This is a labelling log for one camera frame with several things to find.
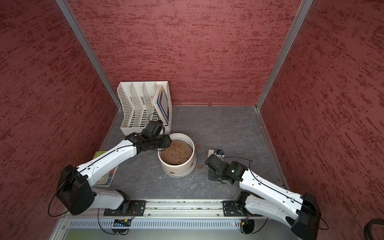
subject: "white ceramic pot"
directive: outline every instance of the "white ceramic pot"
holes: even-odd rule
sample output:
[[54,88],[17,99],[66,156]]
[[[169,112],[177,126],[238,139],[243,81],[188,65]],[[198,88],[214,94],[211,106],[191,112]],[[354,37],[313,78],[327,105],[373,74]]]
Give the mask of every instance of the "white ceramic pot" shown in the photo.
[[172,133],[169,135],[169,137],[171,140],[181,140],[186,142],[192,148],[191,157],[183,164],[169,165],[161,159],[161,152],[157,152],[157,156],[159,157],[161,166],[163,167],[163,170],[166,174],[170,175],[171,177],[184,177],[190,174],[190,172],[192,172],[192,170],[196,167],[195,144],[190,137],[182,133]]

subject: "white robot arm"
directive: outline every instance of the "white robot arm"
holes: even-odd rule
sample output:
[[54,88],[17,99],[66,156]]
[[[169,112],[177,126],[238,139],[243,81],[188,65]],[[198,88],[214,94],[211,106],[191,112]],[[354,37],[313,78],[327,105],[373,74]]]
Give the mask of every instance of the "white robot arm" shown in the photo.
[[222,151],[218,152],[210,155],[205,164],[214,174],[214,180],[248,191],[241,192],[235,201],[240,215],[266,216],[285,224],[301,239],[317,238],[321,212],[314,196],[283,189],[239,162],[228,164],[222,160]]
[[129,197],[122,191],[109,191],[92,186],[111,169],[125,160],[146,150],[167,148],[171,144],[169,135],[164,135],[164,126],[150,121],[141,133],[132,133],[103,155],[73,167],[66,166],[60,174],[57,198],[72,215],[87,209],[113,209],[121,216],[128,213]]

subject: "wire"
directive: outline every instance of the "wire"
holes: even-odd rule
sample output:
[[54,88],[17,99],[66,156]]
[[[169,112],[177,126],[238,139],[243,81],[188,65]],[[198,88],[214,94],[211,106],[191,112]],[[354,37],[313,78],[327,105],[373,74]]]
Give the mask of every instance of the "wire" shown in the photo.
[[157,113],[151,113],[151,114],[148,116],[148,119],[149,119],[149,117],[150,117],[152,114],[156,114],[156,115],[157,115],[157,119],[158,119],[158,120],[160,119],[160,118],[159,118],[159,115],[158,115]]
[[259,230],[255,231],[255,232],[252,232],[252,233],[250,233],[250,234],[255,234],[255,233],[257,233],[258,231],[260,231],[261,229],[263,229],[263,227],[265,226],[265,224],[266,224],[267,221],[268,221],[268,218],[266,218],[265,223],[263,224],[263,226],[261,226],[261,228],[260,228]]
[[65,211],[65,212],[63,212],[62,214],[59,214],[59,215],[51,215],[51,213],[50,213],[49,210],[50,210],[50,208],[51,208],[51,204],[52,204],[52,202],[53,202],[53,199],[55,198],[56,194],[59,192],[60,188],[61,188],[61,187],[62,187],[68,180],[70,180],[70,179],[72,180],[73,178],[68,178],[68,179],[66,179],[66,180],[60,185],[60,187],[57,188],[55,194],[53,195],[51,201],[49,202],[49,204],[48,204],[48,215],[49,215],[50,217],[58,217],[58,216],[61,216],[61,215],[63,215],[63,214],[66,214],[67,212],[69,212],[69,210],[68,210],[68,211]]
[[120,148],[123,148],[123,147],[143,147],[143,148],[146,148],[146,149],[148,149],[148,150],[152,150],[152,151],[157,151],[157,152],[162,152],[162,151],[164,151],[165,149],[163,149],[163,150],[157,150],[157,149],[154,149],[154,148],[149,148],[149,147],[144,147],[144,146],[140,146],[140,145],[127,145],[127,146],[122,146],[122,147],[119,147],[119,148],[116,148],[116,150],[119,150]]
[[101,225],[100,225],[100,221],[99,221],[99,211],[100,211],[100,209],[98,209],[97,210],[97,223],[99,224],[99,227],[100,227],[100,229],[103,231],[103,232],[105,232],[105,233],[107,233],[107,234],[111,234],[111,235],[127,235],[128,234],[128,232],[129,232],[129,228],[127,228],[127,233],[126,234],[120,234],[120,233],[110,233],[110,232],[107,232],[107,231],[105,231],[102,227],[101,227]]
[[247,221],[247,223],[244,224],[244,225],[247,225],[247,224],[248,224],[248,218],[249,218],[249,217],[250,217],[250,214],[249,214],[245,219],[242,219],[241,222],[242,222],[242,221]]
[[132,217],[132,214],[131,214],[131,221],[135,218],[135,216],[136,216],[136,210],[135,210],[135,208],[132,206],[132,208],[133,208],[133,217]]
[[98,162],[99,160],[101,160],[103,157],[106,157],[106,156],[108,156],[109,154],[113,153],[114,151],[115,151],[115,150],[113,150],[112,152],[109,152],[109,153],[107,153],[107,154],[103,154],[103,155],[101,156],[101,158],[99,158],[98,160],[92,162],[90,165],[88,165],[86,168],[84,168],[83,170],[81,170],[79,173],[81,173],[81,172],[84,171],[85,169],[89,168],[89,167],[92,166],[93,164],[97,163],[97,162]]
[[294,201],[294,202],[297,202],[297,203],[300,204],[301,206],[306,207],[307,209],[309,209],[310,211],[312,211],[316,216],[319,216],[320,219],[323,220],[323,222],[325,223],[325,225],[327,225],[327,228],[320,228],[320,227],[319,227],[319,229],[321,229],[321,230],[328,230],[328,229],[329,229],[328,223],[327,223],[327,222],[326,222],[326,221],[325,221],[319,214],[317,214],[315,211],[313,211],[313,210],[310,209],[309,207],[303,205],[302,203],[300,203],[300,202],[294,200],[293,198],[291,198],[291,197],[285,195],[284,193],[279,192],[279,191],[277,191],[276,189],[274,189],[274,188],[272,188],[272,187],[270,187],[270,186],[268,186],[268,185],[265,185],[264,183],[260,182],[260,180],[258,180],[257,177],[255,177],[255,175],[253,174],[253,172],[252,172],[252,170],[251,170],[251,162],[253,162],[252,160],[249,160],[249,159],[246,159],[246,158],[243,158],[243,157],[236,157],[236,156],[231,156],[231,157],[241,158],[241,159],[244,159],[244,160],[249,161],[249,165],[248,165],[248,166],[249,166],[249,171],[251,172],[252,176],[253,176],[253,177],[254,177],[260,184],[263,184],[264,186],[266,186],[266,187],[268,187],[268,188],[274,190],[275,192],[280,193],[281,195],[287,197],[288,199],[290,199],[290,200],[292,200],[292,201]]
[[371,219],[365,226],[364,226],[364,239],[365,240],[374,240],[372,235],[372,226],[374,224],[378,225],[384,225],[384,219],[380,218],[374,218]]
[[224,207],[224,210],[226,210],[227,207],[228,207],[229,205],[231,205],[231,203],[235,203],[235,201],[230,201],[229,203],[227,203],[227,205]]

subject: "metal base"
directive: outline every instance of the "metal base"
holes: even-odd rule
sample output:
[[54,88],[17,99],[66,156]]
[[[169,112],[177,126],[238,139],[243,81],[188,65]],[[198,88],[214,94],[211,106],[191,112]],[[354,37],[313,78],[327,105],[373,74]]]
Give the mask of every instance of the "metal base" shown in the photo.
[[[142,217],[145,210],[146,201],[145,200],[131,200],[129,202],[129,205],[134,207],[135,212],[129,212],[125,216],[134,216],[135,217]],[[119,211],[113,210],[113,209],[105,209],[104,216],[107,217],[122,217],[122,215]]]

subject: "brown dirt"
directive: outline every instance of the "brown dirt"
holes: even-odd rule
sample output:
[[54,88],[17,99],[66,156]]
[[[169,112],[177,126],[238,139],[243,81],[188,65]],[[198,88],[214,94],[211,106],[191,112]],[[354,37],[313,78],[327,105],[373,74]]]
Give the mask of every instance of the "brown dirt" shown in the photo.
[[172,140],[169,148],[161,152],[161,159],[169,165],[180,165],[192,156],[192,148],[184,141]]

